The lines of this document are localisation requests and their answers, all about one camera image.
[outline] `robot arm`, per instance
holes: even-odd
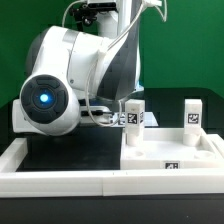
[[[53,26],[33,42],[27,58],[29,77],[17,101],[33,132],[55,136],[71,132],[80,121],[79,100],[88,93],[120,100],[133,92],[140,75],[136,14],[161,3],[78,2],[84,3],[78,10],[84,16],[77,16],[75,10],[73,16],[82,18],[84,25],[96,18],[99,35]]]

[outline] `black surface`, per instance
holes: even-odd
[[[223,224],[224,195],[0,199],[0,223]]]
[[[17,171],[119,170],[121,128],[77,128],[73,135],[30,136]]]

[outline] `white base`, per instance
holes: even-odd
[[[207,143],[216,145],[215,160],[221,162],[223,140],[211,135]],[[15,173],[26,154],[26,139],[15,139],[0,157],[1,198],[224,193],[223,168]]]
[[[183,135],[182,128],[144,129],[142,143],[132,147],[123,133],[121,169],[224,168],[223,156],[203,129],[196,146],[184,145]]]

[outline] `white block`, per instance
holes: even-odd
[[[125,103],[125,132],[127,144],[136,146],[143,140],[145,101],[129,100]]]
[[[200,145],[202,118],[202,101],[198,99],[185,100],[183,144],[187,146]]]

